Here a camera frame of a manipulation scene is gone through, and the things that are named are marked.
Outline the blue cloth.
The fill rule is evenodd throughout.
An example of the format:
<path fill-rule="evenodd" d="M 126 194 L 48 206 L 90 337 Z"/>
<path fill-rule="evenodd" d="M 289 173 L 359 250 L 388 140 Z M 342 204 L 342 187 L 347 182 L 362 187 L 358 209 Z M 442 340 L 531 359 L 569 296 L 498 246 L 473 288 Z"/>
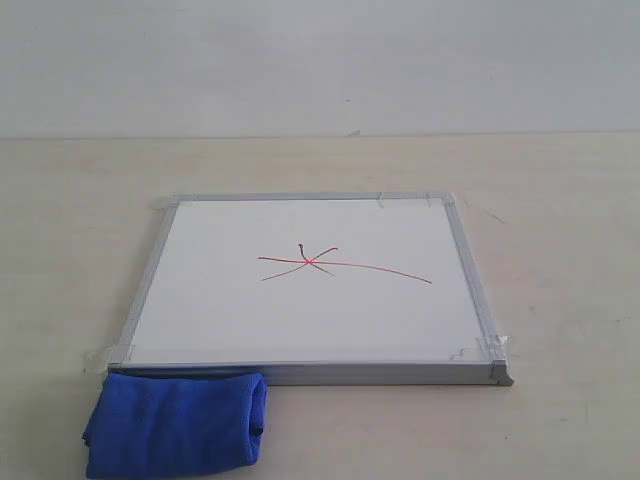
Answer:
<path fill-rule="evenodd" d="M 110 374 L 83 433 L 89 479 L 205 476 L 258 461 L 267 384 Z"/>

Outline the clear tape back right corner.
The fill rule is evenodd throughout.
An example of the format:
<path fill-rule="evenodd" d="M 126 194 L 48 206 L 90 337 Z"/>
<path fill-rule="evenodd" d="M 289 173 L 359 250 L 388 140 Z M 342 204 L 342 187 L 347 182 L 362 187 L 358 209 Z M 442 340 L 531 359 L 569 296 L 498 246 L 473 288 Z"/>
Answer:
<path fill-rule="evenodd" d="M 457 207 L 456 198 L 451 192 L 439 191 L 379 192 L 375 202 L 381 209 L 407 206 L 427 208 Z"/>

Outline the clear tape corner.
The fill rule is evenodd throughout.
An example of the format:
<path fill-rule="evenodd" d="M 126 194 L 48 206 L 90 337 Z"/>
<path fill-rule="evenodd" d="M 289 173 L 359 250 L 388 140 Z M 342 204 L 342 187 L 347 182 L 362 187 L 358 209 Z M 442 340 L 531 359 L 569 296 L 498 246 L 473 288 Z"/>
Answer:
<path fill-rule="evenodd" d="M 153 210 L 165 210 L 168 208 L 177 207 L 180 204 L 180 202 L 181 202 L 180 197 L 176 195 L 160 197 L 160 198 L 154 199 L 151 202 L 150 208 Z"/>
<path fill-rule="evenodd" d="M 456 198 L 451 192 L 439 191 L 379 192 L 375 202 L 381 209 L 407 206 L 427 208 L 457 207 Z"/>
<path fill-rule="evenodd" d="M 472 346 L 455 351 L 449 360 L 458 363 L 507 362 L 508 341 L 509 337 L 503 335 L 477 337 Z"/>
<path fill-rule="evenodd" d="M 133 344 L 112 344 L 86 351 L 82 355 L 82 373 L 100 375 L 126 369 L 134 351 Z"/>

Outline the clear tape back left corner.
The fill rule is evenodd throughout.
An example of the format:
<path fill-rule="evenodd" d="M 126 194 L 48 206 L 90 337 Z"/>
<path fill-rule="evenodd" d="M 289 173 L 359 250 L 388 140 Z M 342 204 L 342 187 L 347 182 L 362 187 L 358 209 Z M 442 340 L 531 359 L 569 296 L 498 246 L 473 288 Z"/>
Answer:
<path fill-rule="evenodd" d="M 168 208 L 177 207 L 180 204 L 180 202 L 181 202 L 180 197 L 176 195 L 160 197 L 160 198 L 154 199 L 151 202 L 150 208 L 153 210 L 165 210 Z"/>

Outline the clear tape front right corner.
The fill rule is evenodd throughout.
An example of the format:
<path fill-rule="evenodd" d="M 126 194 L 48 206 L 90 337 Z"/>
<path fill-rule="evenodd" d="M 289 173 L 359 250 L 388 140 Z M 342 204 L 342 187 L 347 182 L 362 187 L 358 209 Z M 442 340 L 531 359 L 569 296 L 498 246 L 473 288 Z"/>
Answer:
<path fill-rule="evenodd" d="M 455 351 L 449 360 L 458 363 L 507 362 L 508 341 L 509 337 L 503 335 L 477 337 L 472 346 Z"/>

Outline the clear tape front left corner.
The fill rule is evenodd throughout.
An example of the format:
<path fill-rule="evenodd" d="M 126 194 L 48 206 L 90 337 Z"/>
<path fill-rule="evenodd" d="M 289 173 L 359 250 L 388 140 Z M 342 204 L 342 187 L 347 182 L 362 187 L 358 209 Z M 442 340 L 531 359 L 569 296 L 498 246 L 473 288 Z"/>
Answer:
<path fill-rule="evenodd" d="M 133 344 L 112 344 L 86 351 L 82 355 L 82 373 L 100 375 L 126 369 L 134 351 Z"/>

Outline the white whiteboard with aluminium frame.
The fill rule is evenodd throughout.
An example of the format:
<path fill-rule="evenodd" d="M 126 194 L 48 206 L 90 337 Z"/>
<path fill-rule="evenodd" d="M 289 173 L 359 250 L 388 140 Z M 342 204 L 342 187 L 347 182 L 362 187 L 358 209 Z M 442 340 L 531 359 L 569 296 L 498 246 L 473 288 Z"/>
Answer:
<path fill-rule="evenodd" d="M 176 195 L 116 344 L 153 377 L 509 386 L 449 357 L 499 335 L 456 208 L 374 193 Z"/>

